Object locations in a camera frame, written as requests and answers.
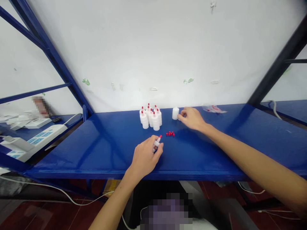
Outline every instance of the right hand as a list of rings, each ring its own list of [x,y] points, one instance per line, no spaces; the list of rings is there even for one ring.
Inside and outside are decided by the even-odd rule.
[[[178,114],[178,119],[182,121],[190,129],[200,131],[207,123],[202,118],[200,112],[192,107],[185,107],[184,110]]]

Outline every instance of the blue metal table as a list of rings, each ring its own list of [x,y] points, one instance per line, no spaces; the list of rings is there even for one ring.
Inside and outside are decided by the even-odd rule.
[[[261,109],[273,110],[273,102],[262,102]],[[307,100],[276,101],[276,111],[292,120],[307,125]]]
[[[224,114],[197,107],[205,121],[307,178],[307,132],[247,104],[221,105]],[[139,111],[95,113],[32,169],[32,178],[121,179],[134,148],[162,135],[164,152],[148,180],[243,181],[247,176],[207,137],[162,109],[159,131],[143,129]],[[174,131],[175,137],[166,137]]]

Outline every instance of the power strip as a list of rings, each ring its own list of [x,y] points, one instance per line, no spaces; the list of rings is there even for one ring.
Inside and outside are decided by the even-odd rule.
[[[28,152],[16,152],[11,151],[7,155],[10,157],[16,158],[22,162],[26,162],[30,159],[35,153],[41,150],[45,145],[51,142],[54,138],[60,135],[67,129],[66,125],[52,125],[49,128],[45,129],[41,133],[37,134],[36,136],[32,137],[29,142],[30,144],[34,145],[34,148]]]

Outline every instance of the white plastic bottle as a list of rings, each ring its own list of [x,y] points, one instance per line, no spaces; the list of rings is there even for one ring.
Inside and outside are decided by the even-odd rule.
[[[145,111],[144,111],[144,106],[142,106],[142,109],[140,110],[140,119],[141,119],[141,112],[142,112],[142,111],[145,112]]]
[[[148,113],[148,121],[149,121],[149,126],[152,128],[153,125],[153,120],[152,120],[152,116],[153,116],[153,111],[152,109],[150,109],[149,113]]]
[[[147,120],[149,121],[149,113],[150,113],[150,108],[149,106],[147,106],[147,109],[146,109],[146,116],[147,116]]]
[[[173,108],[173,115],[172,118],[174,120],[178,120],[178,114],[179,114],[179,109],[177,107]]]
[[[150,107],[149,103],[148,103],[148,106],[149,106],[149,111],[150,111],[152,108]],[[154,111],[154,110],[153,110],[153,111]]]
[[[159,125],[161,126],[162,125],[162,113],[159,108],[157,108],[157,115],[159,118]]]
[[[143,125],[143,129],[148,129],[148,127],[149,127],[148,119],[147,119],[146,114],[143,111],[141,111],[140,119],[141,119],[141,123]]]
[[[151,116],[151,120],[152,120],[152,123],[153,123],[153,130],[158,131],[160,129],[159,117],[157,116],[157,114],[155,112],[153,112],[153,114]]]
[[[154,143],[153,143],[153,153],[155,152],[155,148],[154,148],[155,146],[157,146],[157,149],[158,149],[158,147],[160,145],[161,138],[162,138],[162,135],[160,135],[159,138],[156,141],[154,141]]]

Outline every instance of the black metal frame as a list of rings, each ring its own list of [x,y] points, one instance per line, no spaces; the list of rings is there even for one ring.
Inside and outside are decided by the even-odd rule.
[[[307,44],[307,15],[282,49],[264,78],[248,100],[248,104],[257,107],[278,79],[292,63],[307,63],[307,59],[295,59]]]

